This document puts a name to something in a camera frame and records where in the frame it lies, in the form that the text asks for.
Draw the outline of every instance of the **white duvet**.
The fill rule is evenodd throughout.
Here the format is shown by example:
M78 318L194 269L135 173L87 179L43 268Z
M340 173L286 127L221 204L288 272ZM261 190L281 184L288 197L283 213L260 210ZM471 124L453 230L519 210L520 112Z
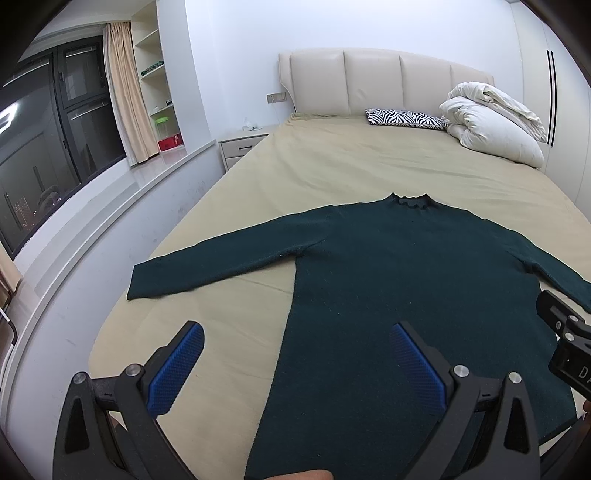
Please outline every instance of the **white duvet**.
M447 132L462 146L534 168L544 164L536 141L546 141L544 126L506 93L486 83L461 83L440 108Z

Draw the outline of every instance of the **pillow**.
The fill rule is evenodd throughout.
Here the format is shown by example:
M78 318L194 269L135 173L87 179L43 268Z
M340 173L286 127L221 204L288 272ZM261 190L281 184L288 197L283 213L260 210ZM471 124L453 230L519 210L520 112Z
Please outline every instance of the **pillow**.
M540 168L544 156L538 142L508 118L468 98L455 97L441 104L449 120L447 133L463 147L516 163Z
M422 112L368 108L365 113L368 116L370 125L394 125L396 127L445 130L445 123L440 118Z

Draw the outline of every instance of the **nightstand drawer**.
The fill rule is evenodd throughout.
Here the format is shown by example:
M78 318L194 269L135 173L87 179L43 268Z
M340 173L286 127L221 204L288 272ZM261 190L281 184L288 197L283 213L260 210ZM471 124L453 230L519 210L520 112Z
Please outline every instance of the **nightstand drawer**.
M230 140L228 142L223 142L223 156L226 157L227 160L231 157L242 157L250 152L250 150L252 150L252 148L263 138L265 138L265 136L241 138L240 140Z
M236 165L236 163L238 162L238 160L240 160L242 157L232 157L232 158L227 158L226 159L226 165L228 167L228 170L230 170L230 168L232 168L234 165Z

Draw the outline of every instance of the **wardrobe handle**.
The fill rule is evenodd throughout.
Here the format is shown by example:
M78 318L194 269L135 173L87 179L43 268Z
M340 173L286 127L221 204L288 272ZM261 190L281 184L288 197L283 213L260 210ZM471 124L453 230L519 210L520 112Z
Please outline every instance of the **wardrobe handle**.
M550 145L550 137L552 136L552 114L554 112L554 77L552 75L552 62L550 61L550 52L546 50L548 57L548 71L550 72L550 121L548 122L548 140L547 145Z
M554 72L554 129L552 130L552 142L550 146L554 146L554 136L556 135L556 110L558 110L558 87L556 83L556 65L554 64L554 52L550 50L550 56L552 57L552 71Z

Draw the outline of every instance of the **sweater collar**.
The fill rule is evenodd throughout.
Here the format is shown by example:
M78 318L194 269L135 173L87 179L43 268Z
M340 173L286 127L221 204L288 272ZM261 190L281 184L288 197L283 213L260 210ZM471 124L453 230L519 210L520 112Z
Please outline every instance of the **sweater collar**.
M410 208L419 208L421 210L426 210L429 207L434 207L437 205L437 202L427 194L421 195L420 197L399 197L394 192L392 192L392 195L389 195L386 200L390 200L392 203L396 203L398 205L404 205Z

